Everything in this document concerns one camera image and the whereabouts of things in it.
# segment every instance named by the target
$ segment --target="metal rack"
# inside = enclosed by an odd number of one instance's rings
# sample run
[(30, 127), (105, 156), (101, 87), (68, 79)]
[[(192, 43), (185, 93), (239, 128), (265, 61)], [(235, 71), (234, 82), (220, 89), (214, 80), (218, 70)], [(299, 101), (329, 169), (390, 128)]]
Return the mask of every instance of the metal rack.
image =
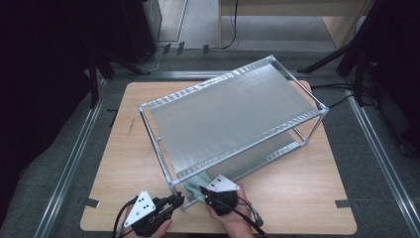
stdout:
[[(176, 193), (178, 185), (200, 173), (237, 180), (305, 146), (329, 109), (269, 56), (139, 110), (169, 189)], [(310, 131), (299, 131), (312, 119)]]

